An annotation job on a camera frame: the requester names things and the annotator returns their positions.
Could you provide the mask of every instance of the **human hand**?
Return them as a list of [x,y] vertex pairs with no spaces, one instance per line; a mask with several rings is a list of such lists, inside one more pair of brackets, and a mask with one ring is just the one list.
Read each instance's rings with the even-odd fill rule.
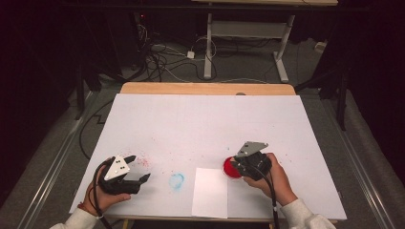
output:
[[[97,181],[96,183],[98,184],[98,178],[101,175],[101,172],[105,169],[105,165],[100,168],[97,174]],[[83,206],[86,209],[87,212],[92,214],[93,216],[97,217],[97,212],[95,209],[95,200],[94,200],[94,188],[93,188],[93,183],[91,182],[89,184],[89,187],[87,188],[86,191],[86,197],[83,200]],[[131,195],[129,194],[119,194],[119,195],[110,195],[104,193],[104,191],[101,190],[101,188],[97,185],[96,186],[96,192],[97,192],[97,201],[98,201],[98,207],[100,208],[101,212],[107,211],[107,209],[116,203],[123,202],[125,200],[131,199]]]
[[[276,193],[276,200],[282,206],[285,206],[298,199],[298,197],[295,196],[295,194],[292,192],[287,174],[284,171],[283,167],[279,164],[276,156],[273,153],[267,153],[266,155],[271,160],[271,175],[270,173],[268,173],[266,176],[270,182],[273,182],[272,185],[274,186],[274,190]],[[255,181],[250,177],[244,177],[244,181],[251,187],[261,189],[263,193],[266,194],[266,196],[271,198],[270,188],[263,178]]]

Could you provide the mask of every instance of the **white tabletop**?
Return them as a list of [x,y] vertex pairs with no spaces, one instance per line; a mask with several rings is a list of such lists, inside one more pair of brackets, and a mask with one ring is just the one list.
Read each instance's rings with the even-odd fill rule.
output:
[[[196,219],[191,215],[196,169],[222,169],[224,159],[245,141],[269,144],[263,152],[275,153],[293,190],[314,213],[346,218],[297,95],[118,94],[71,212],[98,164],[110,156],[135,155],[126,179],[152,175],[137,195],[106,215]],[[171,185],[175,176],[183,176],[180,188]],[[269,199],[261,191],[228,179],[227,192],[228,220],[271,219]]]
[[336,6],[337,0],[193,0],[206,3],[236,3],[236,4],[265,4],[265,5],[289,5],[289,6]]

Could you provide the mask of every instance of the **red disc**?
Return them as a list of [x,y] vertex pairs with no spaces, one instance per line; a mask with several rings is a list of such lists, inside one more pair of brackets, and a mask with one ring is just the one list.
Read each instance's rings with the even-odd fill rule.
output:
[[241,175],[239,174],[238,170],[235,169],[232,164],[230,163],[230,159],[232,158],[232,156],[228,157],[225,161],[224,161],[224,172],[227,174],[228,177],[231,178],[239,178],[241,177]]

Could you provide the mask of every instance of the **blue stain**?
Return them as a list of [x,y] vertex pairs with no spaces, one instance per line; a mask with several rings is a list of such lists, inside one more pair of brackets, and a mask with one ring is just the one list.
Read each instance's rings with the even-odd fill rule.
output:
[[174,191],[179,191],[184,183],[184,176],[182,174],[174,174],[169,179],[169,185]]

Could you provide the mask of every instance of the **white table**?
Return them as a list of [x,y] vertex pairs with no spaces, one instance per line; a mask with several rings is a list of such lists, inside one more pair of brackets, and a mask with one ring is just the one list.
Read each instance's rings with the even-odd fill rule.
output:
[[[276,154],[293,190],[314,213],[346,218],[301,99],[289,85],[124,85],[71,211],[83,200],[99,163],[117,154],[136,155],[126,178],[152,175],[137,195],[110,208],[106,216],[207,220],[191,216],[196,168],[222,169],[224,159],[234,156],[247,140],[269,144],[266,152]],[[184,177],[180,189],[170,185],[173,175]],[[208,183],[207,188],[215,187]],[[241,179],[229,179],[227,191],[228,219],[208,220],[271,220],[270,201],[261,191]]]
[[[266,5],[288,5],[303,6],[311,5],[313,7],[336,6],[337,0],[193,0],[206,2],[210,5],[215,3],[229,4],[266,4]],[[283,83],[288,83],[286,68],[283,63],[283,54],[288,42],[289,33],[292,29],[292,23],[295,15],[290,15],[286,23],[263,23],[263,22],[244,22],[243,17],[235,21],[214,21],[212,13],[208,14],[207,19],[207,42],[204,64],[204,75],[206,79],[211,78],[212,66],[212,36],[236,36],[236,37],[259,37],[259,38],[281,38],[281,46],[278,52],[273,53],[273,58]]]

